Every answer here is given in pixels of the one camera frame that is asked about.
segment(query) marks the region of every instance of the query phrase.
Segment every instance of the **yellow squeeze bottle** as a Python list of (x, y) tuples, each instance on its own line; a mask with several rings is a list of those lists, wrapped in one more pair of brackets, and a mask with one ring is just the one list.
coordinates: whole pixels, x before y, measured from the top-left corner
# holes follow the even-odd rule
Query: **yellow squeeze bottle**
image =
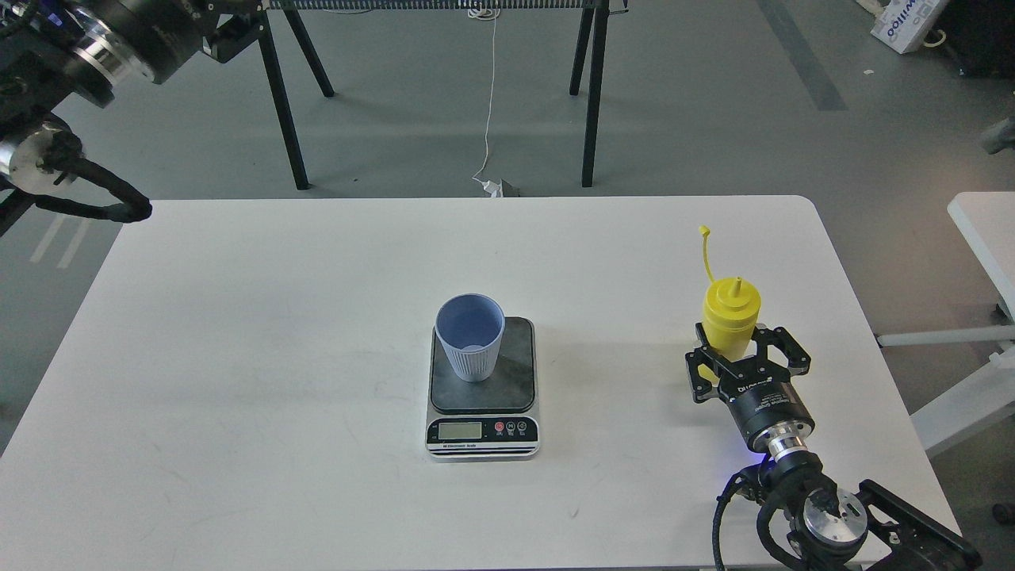
[[(708, 267), (708, 233), (712, 230), (704, 225), (698, 230), (701, 232), (704, 270), (712, 282), (704, 294), (701, 327), (713, 349), (730, 361), (737, 361), (744, 356), (747, 345), (751, 342), (751, 335), (761, 311), (761, 295), (743, 277), (713, 277), (712, 268)], [(704, 366), (698, 372), (713, 383), (719, 382)]]

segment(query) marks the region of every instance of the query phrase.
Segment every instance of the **table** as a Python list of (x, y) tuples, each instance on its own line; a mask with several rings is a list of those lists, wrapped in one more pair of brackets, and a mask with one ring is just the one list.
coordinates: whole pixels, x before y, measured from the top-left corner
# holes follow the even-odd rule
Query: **table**
[[(826, 473), (956, 529), (804, 198), (158, 201), (121, 230), (0, 458), (0, 561), (710, 566), (715, 498), (757, 458), (723, 405), (691, 402), (700, 223), (717, 276), (742, 272), (761, 320), (810, 353), (795, 384)], [(431, 324), (465, 292), (535, 325), (531, 460), (424, 450)], [(728, 509), (727, 564), (771, 564), (756, 513)]]
[[(948, 204), (948, 213), (994, 281), (1004, 306), (1015, 307), (1015, 194), (962, 192)], [(1015, 339), (1015, 327), (972, 332), (983, 331), (996, 335), (976, 341)], [(913, 413), (912, 423), (927, 453), (934, 456), (1012, 414), (1015, 350), (1009, 347)]]

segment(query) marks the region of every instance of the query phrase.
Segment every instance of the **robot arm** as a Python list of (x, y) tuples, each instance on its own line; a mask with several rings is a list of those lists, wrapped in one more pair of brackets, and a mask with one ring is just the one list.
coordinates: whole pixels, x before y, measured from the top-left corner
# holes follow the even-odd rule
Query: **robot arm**
[[(259, 0), (0, 0), (0, 234), (28, 207), (117, 221), (151, 213), (148, 199), (85, 158), (52, 110), (71, 93), (105, 108), (138, 73), (162, 83), (194, 54), (225, 62), (262, 33)], [(60, 197), (76, 177), (120, 202)]]
[[(701, 347), (686, 356), (694, 402), (725, 403), (747, 447), (764, 454), (761, 462), (734, 475), (718, 498), (713, 521), (718, 570), (725, 569), (719, 544), (723, 512), (737, 494), (761, 506), (756, 525), (761, 545), (795, 571), (844, 570), (869, 532), (892, 552), (872, 570), (971, 571), (983, 565), (968, 543), (878, 484), (866, 480), (851, 494), (823, 474), (820, 458), (804, 442), (814, 420), (791, 383), (792, 376), (807, 374), (810, 357), (786, 330), (755, 329), (757, 355), (736, 362), (708, 345), (700, 324), (696, 332)], [(769, 348), (786, 356), (787, 367), (768, 360)], [(716, 375), (718, 385), (701, 376), (701, 366)], [(894, 521), (879, 521), (872, 507)], [(780, 510), (789, 521), (787, 540), (796, 557), (771, 538), (769, 524)]]

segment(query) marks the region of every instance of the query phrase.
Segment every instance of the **yellow cap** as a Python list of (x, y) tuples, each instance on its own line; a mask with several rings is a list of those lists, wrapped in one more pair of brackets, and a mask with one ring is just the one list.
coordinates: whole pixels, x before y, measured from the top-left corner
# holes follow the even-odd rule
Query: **yellow cap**
[(704, 295), (704, 315), (720, 328), (738, 331), (754, 328), (761, 311), (761, 295), (742, 277), (713, 281)]

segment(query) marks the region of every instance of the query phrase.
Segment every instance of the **ribbed cup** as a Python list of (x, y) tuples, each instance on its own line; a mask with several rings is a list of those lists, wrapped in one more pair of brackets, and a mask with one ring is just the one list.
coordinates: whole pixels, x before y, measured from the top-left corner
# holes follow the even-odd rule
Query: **ribbed cup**
[(434, 327), (455, 374), (478, 382), (493, 373), (504, 334), (504, 313), (480, 294), (452, 298), (437, 312)]

